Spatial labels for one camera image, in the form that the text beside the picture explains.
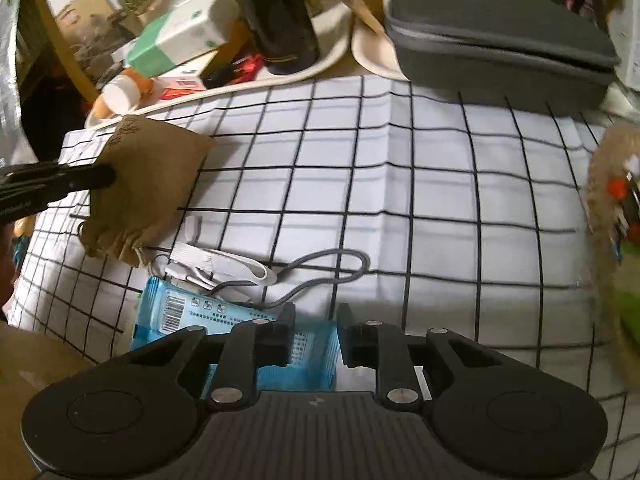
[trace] barcode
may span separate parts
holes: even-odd
[[[180,327],[180,320],[184,311],[184,298],[167,296],[164,299],[164,314],[162,314],[161,331],[171,334]]]

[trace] ridged black surface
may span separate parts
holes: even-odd
[[[585,480],[589,474],[574,476]],[[42,480],[58,476],[43,475]],[[139,480],[465,480],[496,478],[444,451],[420,416],[370,393],[264,392],[219,413],[178,460]]]

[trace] white tablecloth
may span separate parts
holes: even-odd
[[[606,410],[594,473],[631,479],[640,397],[610,366],[593,323],[585,213],[578,190],[608,118],[470,104],[377,76],[284,86],[177,105],[151,115],[215,136],[176,229],[202,218],[198,243],[270,266],[332,247],[369,253],[371,272],[295,298],[313,316],[348,301],[356,316],[413,334],[443,326],[580,386]],[[71,132],[61,161],[94,160],[113,127]],[[76,236],[87,192],[38,216],[11,322],[102,362],[146,282],[144,269],[88,258]],[[267,299],[355,269],[325,257],[268,287]],[[261,290],[245,289],[260,297]],[[358,387],[370,375],[345,376]]]

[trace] blue wet wipes package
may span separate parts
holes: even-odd
[[[191,325],[202,325],[207,334],[222,334],[231,332],[237,323],[255,318],[275,320],[276,315],[193,294],[159,278],[149,278],[140,299],[130,349]],[[339,351],[334,322],[296,316],[289,364],[260,368],[257,387],[259,390],[332,391]],[[215,368],[216,365],[211,365],[210,377]]]

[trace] gray carrying case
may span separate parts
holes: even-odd
[[[607,34],[546,0],[391,0],[386,31],[412,82],[598,107],[619,62]]]

